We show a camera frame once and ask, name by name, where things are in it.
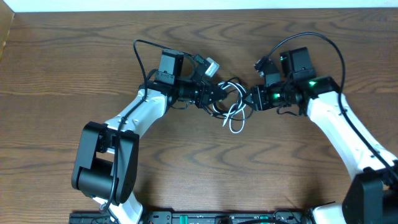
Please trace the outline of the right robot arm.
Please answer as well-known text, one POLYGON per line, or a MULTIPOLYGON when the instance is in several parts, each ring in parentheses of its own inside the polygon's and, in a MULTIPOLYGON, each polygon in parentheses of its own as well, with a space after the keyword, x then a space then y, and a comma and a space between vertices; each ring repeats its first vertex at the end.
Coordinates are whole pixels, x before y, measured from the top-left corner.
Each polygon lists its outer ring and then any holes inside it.
POLYGON ((336 149, 352 183, 341 203, 310 209, 312 223, 397 223, 397 156, 360 122, 332 77, 318 77, 307 48, 280 54, 281 69, 268 57, 254 65, 264 84, 245 102, 255 111, 297 105, 336 149))

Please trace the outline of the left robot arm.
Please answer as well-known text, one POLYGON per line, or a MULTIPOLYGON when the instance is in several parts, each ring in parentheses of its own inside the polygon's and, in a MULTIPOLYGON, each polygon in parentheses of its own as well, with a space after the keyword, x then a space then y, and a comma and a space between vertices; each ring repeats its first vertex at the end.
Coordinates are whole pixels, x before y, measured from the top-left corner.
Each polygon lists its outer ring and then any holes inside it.
POLYGON ((90 121, 81 132, 72 187, 100 204, 115 223, 138 223, 143 206, 133 194, 140 138, 183 101, 204 108, 226 98, 210 79, 219 69, 211 58, 162 51, 157 69, 144 75, 136 98, 104 123, 90 121))

